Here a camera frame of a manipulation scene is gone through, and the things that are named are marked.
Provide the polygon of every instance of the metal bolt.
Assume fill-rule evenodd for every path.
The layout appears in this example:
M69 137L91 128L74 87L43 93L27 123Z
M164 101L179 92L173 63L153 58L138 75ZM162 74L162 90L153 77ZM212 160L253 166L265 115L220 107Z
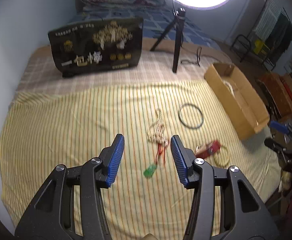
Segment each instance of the metal bolt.
M56 171L63 171L65 169L65 165L62 165L62 164L59 164L57 167L56 167Z
M197 158L197 159L195 159L195 163L196 163L197 165L202 165L204 162L205 162L205 161L204 161L203 159L201 159L201 158Z
M98 164L100 163L101 159L96 157L96 158L92 158L92 164Z
M232 172L238 172L239 171L239 168L237 166L230 166L229 169L232 171Z

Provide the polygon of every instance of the blue and black robotic gripper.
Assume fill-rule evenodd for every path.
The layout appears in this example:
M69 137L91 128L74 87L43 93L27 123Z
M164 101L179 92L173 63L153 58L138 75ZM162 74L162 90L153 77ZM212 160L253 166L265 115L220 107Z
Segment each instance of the blue and black robotic gripper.
M171 152L180 182L194 189L184 240L276 239L278 229L263 201L241 170L212 167L183 146L178 135L171 138ZM214 188L221 191L220 232L212 237Z
M28 205L16 227L22 240L111 240L101 188L115 182L124 151L124 136L116 135L112 145L84 165L54 168ZM80 186L83 236L75 232L74 186Z

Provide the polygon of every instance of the black ring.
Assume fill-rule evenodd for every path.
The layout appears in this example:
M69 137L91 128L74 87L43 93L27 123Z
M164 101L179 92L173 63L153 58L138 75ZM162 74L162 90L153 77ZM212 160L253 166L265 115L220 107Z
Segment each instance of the black ring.
M197 109L197 110L199 111L199 113L200 113L200 115L201 115L201 117L202 117L202 122L201 122L198 126L194 126L194 127L189 126L189 125L187 125L187 124L182 120L182 118L181 118L181 110L182 110L185 106L192 106L192 107L194 107L195 109ZM196 105L194 105L194 104L190 104L190 103L183 104L183 105L179 108L179 111L178 111L178 119L179 119L179 121L181 121L181 123L182 123L185 127L189 128L189 129L199 129L199 128L201 128L201 126L202 126L203 123L204 123L204 116L203 116L202 111L199 109L198 106L196 106Z

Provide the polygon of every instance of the striped towel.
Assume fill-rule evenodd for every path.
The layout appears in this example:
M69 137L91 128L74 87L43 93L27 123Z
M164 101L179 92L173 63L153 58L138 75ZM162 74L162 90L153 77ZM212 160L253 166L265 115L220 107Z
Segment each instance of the striped towel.
M177 117L184 103L204 114L198 130L185 128ZM240 141L227 114L206 81L161 82L94 87L68 95L19 93L0 136L2 200L18 224L38 188L60 163L84 164L109 146L117 133L125 136L125 150L115 183L102 191L113 239L182 239L192 202L192 190L179 182L170 149L166 165L151 179L143 171L154 162L157 146L146 140L147 128L163 112L165 136L178 134L185 147L195 149L218 139L265 201L278 186L280 167L274 152L264 146L268 128ZM200 121L188 111L185 122ZM207 159L214 165L213 158ZM75 189L76 232L82 233L79 188ZM219 231L220 195L215 190L213 234Z

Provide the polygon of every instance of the green pendant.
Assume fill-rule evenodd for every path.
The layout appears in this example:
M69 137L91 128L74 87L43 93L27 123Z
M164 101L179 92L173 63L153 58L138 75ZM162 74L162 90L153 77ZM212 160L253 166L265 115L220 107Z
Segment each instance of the green pendant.
M151 166L145 169L144 176L147 179L151 178L154 175L156 169L157 169L157 165L153 163Z

